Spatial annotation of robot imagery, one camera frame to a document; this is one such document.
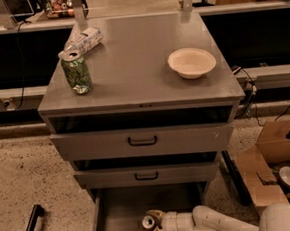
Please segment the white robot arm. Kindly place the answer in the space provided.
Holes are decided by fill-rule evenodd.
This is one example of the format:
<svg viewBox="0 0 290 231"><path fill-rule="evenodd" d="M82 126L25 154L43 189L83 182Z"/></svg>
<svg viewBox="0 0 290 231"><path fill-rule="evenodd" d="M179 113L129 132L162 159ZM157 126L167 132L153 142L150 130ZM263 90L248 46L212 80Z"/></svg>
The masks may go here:
<svg viewBox="0 0 290 231"><path fill-rule="evenodd" d="M259 220L256 226L199 205L187 213L149 210L141 224L145 231L290 231L290 205L269 205Z"/></svg>

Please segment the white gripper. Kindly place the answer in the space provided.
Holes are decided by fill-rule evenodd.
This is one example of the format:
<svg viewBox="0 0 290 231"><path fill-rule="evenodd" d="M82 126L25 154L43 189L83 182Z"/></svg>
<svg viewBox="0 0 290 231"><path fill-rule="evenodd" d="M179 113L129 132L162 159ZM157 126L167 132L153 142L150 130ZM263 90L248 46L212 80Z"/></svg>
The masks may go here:
<svg viewBox="0 0 290 231"><path fill-rule="evenodd" d="M151 224L161 224L162 226L162 229L155 227L151 231L178 231L176 212L166 213L162 210L149 210L146 212L146 215L149 217Z"/></svg>

